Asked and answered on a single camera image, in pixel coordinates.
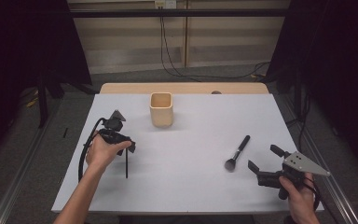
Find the black wire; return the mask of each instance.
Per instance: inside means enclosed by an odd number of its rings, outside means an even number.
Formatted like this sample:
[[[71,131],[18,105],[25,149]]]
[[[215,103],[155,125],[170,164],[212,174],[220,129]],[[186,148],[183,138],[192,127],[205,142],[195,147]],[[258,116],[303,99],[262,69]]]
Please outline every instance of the black wire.
[[[264,63],[258,63],[255,65],[255,69],[254,71],[248,73],[248,74],[245,74],[243,76],[237,76],[237,77],[218,77],[218,76],[204,76],[204,75],[183,75],[181,74],[174,66],[173,66],[173,63],[172,63],[172,60],[171,60],[171,55],[168,51],[168,44],[167,44],[167,38],[166,38],[166,35],[165,35],[165,24],[164,24],[164,18],[161,17],[160,18],[160,24],[161,24],[161,48],[160,48],[160,56],[161,56],[161,62],[162,62],[162,66],[164,68],[164,70],[172,75],[172,76],[175,76],[175,77],[187,77],[187,78],[190,78],[194,81],[197,81],[197,82],[200,82],[199,80],[193,78],[193,77],[212,77],[212,78],[241,78],[241,77],[248,77],[250,75],[253,75],[255,72],[257,72],[257,70],[259,70],[260,68],[262,68],[264,65],[266,64],[269,64],[269,62],[264,62]],[[162,57],[162,48],[163,48],[163,39],[164,38],[164,41],[165,41],[165,49],[167,51],[167,54],[168,54],[168,58],[170,60],[170,63],[171,63],[171,66],[172,66],[172,69],[177,73],[177,74],[174,74],[174,73],[171,73],[166,67],[165,67],[165,64],[164,64],[164,61],[163,61],[163,57]]]
[[[160,17],[159,19],[159,22],[160,22],[160,26],[161,26],[161,52],[160,52],[160,56],[161,56],[161,63],[162,63],[162,67],[164,68],[164,70],[174,76],[174,77],[187,77],[187,76],[184,76],[182,75],[178,70],[176,70],[176,68],[173,66],[173,63],[172,63],[172,60],[171,60],[171,54],[170,52],[168,51],[168,44],[167,44],[167,37],[165,35],[165,25],[164,25],[164,18],[163,17]],[[165,64],[164,64],[164,60],[163,60],[163,57],[162,57],[162,49],[163,49],[163,42],[162,42],[162,39],[164,38],[164,42],[165,42],[165,49],[167,51],[167,54],[168,54],[168,58],[170,60],[170,63],[171,63],[171,67],[173,68],[173,70],[177,73],[177,74],[174,74],[174,73],[171,73],[166,67],[165,67]],[[192,78],[192,77],[187,77],[193,81],[197,81],[197,82],[200,82],[199,80],[196,80],[195,78]]]
[[[324,208],[327,210],[327,212],[330,214],[330,216],[334,219],[334,221],[338,224],[338,220],[337,218],[333,215],[333,212],[331,211],[330,207],[327,205],[327,203],[324,201],[324,198],[322,197],[321,191],[319,190],[318,186],[316,185],[314,180],[311,180],[307,177],[305,177],[306,179],[308,179],[310,182],[312,182],[314,190],[318,193],[319,196],[319,201],[324,205]]]
[[[321,201],[320,192],[318,192],[315,188],[311,187],[310,185],[308,185],[306,183],[303,183],[303,186],[306,187],[307,189],[310,189],[313,192],[313,194],[315,194],[315,201],[313,202],[313,210],[316,211],[316,209],[319,206],[319,202]]]
[[[307,122],[307,116],[310,112],[310,94],[307,93],[305,98],[304,98],[304,107],[303,107],[303,115],[302,115],[302,126],[301,126],[301,130],[300,130],[300,134],[298,135],[298,151],[302,152],[302,146],[301,146],[301,139],[302,139],[302,135],[304,133],[305,130],[305,126],[306,126],[306,122]]]
[[[94,137],[97,135],[97,134],[94,134],[95,130],[97,129],[97,127],[100,124],[100,122],[105,121],[105,120],[106,119],[98,119],[98,121],[95,123],[94,128],[91,131],[91,134],[89,135],[89,138],[87,139],[86,144],[84,144],[83,150],[82,150],[81,155],[80,155],[79,166],[78,166],[78,171],[77,171],[78,181],[79,182],[80,182],[81,178],[83,178],[83,165],[84,165],[84,160],[86,159],[86,154],[88,152],[88,149],[90,147],[92,139],[94,139]]]

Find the fingers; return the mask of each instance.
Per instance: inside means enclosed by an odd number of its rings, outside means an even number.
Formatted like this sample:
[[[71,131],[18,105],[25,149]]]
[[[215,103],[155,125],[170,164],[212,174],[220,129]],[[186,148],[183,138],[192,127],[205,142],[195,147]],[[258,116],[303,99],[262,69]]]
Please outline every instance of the fingers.
[[[310,186],[311,188],[314,188],[313,186],[313,175],[311,173],[305,173],[305,180],[304,183],[308,186]]]
[[[121,150],[121,149],[130,147],[131,144],[132,144],[131,141],[125,141],[125,142],[120,142],[120,143],[118,143],[118,144],[115,144],[115,145],[113,145],[113,146],[117,149],[117,151],[119,151],[119,150]]]
[[[106,143],[105,140],[97,132],[95,132],[94,135],[95,135],[95,137],[93,139],[93,142]],[[124,142],[117,143],[117,144],[109,144],[109,143],[106,143],[106,144],[110,145],[110,146],[120,147],[120,149],[123,149],[123,148],[129,147],[131,145],[131,141],[124,141]]]
[[[280,176],[279,182],[281,182],[282,187],[284,187],[287,190],[287,192],[289,193],[292,199],[301,196],[298,190],[296,189],[296,187],[293,185],[293,183],[286,177]]]
[[[89,149],[87,150],[87,154],[86,154],[86,163],[90,164],[90,160],[92,158],[92,144],[89,145]]]

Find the black mount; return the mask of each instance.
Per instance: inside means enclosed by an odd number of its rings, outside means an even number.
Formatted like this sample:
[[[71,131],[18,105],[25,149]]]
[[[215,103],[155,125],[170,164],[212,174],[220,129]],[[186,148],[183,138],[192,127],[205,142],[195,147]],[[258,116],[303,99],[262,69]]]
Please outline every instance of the black mount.
[[[95,130],[97,129],[101,121],[103,122],[104,129],[101,129],[100,131],[98,131],[98,133],[95,133]],[[126,148],[126,151],[128,150],[131,153],[135,152],[136,143],[133,142],[130,137],[119,133],[121,131],[121,128],[123,127],[122,121],[126,121],[126,120],[118,110],[115,110],[115,112],[113,112],[110,119],[99,119],[97,121],[97,123],[95,124],[94,128],[91,131],[91,134],[89,135],[86,144],[84,144],[83,151],[80,155],[80,161],[78,167],[79,182],[83,177],[83,164],[84,164],[84,160],[86,159],[86,154],[89,150],[92,139],[95,137],[96,134],[99,134],[103,138],[103,140],[109,144],[118,144],[124,141],[131,141],[131,145],[128,148]],[[123,154],[123,150],[120,150],[117,153],[118,156],[121,156]],[[126,154],[126,177],[128,177],[128,154]]]
[[[270,150],[279,157],[284,157],[285,159],[291,155],[291,153],[283,151],[275,145],[271,145]],[[282,187],[281,182],[279,181],[281,175],[292,181],[296,187],[301,186],[305,179],[303,172],[297,171],[284,163],[282,164],[282,169],[275,173],[260,171],[252,161],[248,161],[248,168],[256,174],[259,186],[279,189],[280,191],[278,195],[282,200],[287,199],[288,192]]]

